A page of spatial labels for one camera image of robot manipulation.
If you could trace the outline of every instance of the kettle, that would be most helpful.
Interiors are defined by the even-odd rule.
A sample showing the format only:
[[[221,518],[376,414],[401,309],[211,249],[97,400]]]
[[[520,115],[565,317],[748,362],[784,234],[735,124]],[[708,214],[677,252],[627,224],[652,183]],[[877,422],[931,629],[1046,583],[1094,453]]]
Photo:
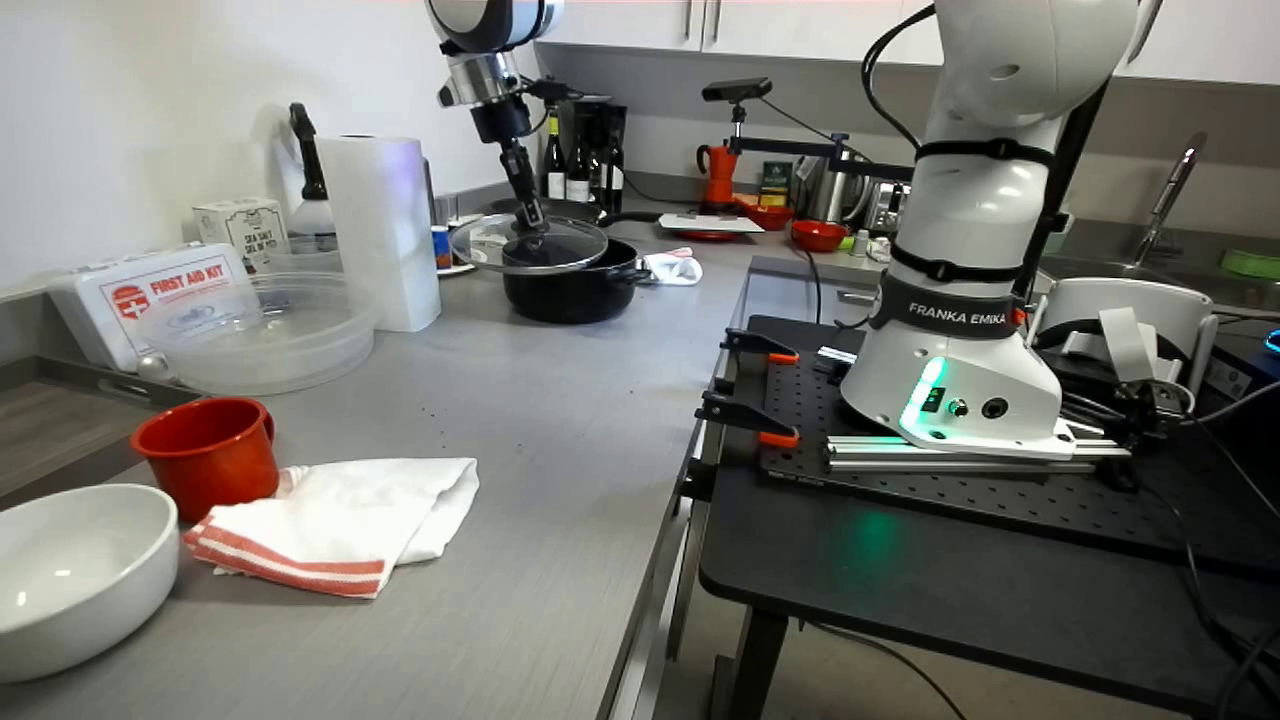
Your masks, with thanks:
[[[866,176],[853,176],[845,169],[830,169],[823,157],[804,157],[797,162],[797,196],[804,214],[823,224],[849,224],[866,206]]]
[[[702,173],[702,196],[699,196],[702,211],[727,211],[735,152],[727,145],[699,145],[697,169]]]

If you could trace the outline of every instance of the coffee maker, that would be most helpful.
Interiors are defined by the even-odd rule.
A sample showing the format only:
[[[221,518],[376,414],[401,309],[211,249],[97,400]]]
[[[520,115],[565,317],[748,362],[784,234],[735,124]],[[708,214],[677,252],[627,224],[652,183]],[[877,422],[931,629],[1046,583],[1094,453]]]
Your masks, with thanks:
[[[588,181],[588,201],[600,211],[621,211],[627,109],[608,94],[572,94],[558,109],[558,137],[569,152],[569,176]]]

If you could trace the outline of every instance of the napkin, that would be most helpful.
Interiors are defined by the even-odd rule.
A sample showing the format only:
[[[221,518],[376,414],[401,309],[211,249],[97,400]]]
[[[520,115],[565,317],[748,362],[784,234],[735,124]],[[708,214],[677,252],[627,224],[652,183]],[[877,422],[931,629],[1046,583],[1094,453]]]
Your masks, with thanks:
[[[655,284],[699,284],[702,281],[702,263],[693,254],[693,249],[647,252],[644,263]]]
[[[217,503],[182,545],[239,576],[376,599],[396,565],[442,555],[474,486],[469,454],[307,462],[267,498]]]

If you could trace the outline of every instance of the faucet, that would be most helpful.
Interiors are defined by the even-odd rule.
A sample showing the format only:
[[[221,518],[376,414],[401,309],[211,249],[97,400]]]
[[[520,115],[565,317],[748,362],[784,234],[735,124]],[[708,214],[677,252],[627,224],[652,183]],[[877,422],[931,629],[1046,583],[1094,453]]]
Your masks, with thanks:
[[[1169,169],[1164,176],[1164,186],[1155,196],[1155,206],[1138,230],[1138,238],[1133,243],[1129,261],[1123,261],[1123,273],[1135,277],[1144,266],[1144,261],[1155,252],[1155,238],[1164,230],[1164,220],[1174,204],[1174,196],[1183,192],[1187,176],[1195,173],[1195,160],[1201,160],[1201,148],[1204,148],[1206,133],[1195,133],[1187,139],[1187,148],[1174,157],[1174,162]]]

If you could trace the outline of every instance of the black pot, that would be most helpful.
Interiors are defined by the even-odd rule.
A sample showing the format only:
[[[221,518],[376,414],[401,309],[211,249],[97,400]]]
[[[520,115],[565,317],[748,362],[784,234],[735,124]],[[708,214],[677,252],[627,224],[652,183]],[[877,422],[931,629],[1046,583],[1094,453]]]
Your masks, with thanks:
[[[608,238],[604,254],[584,266],[549,277],[502,277],[506,299],[520,317],[543,324],[594,324],[621,317],[644,281],[640,252]]]

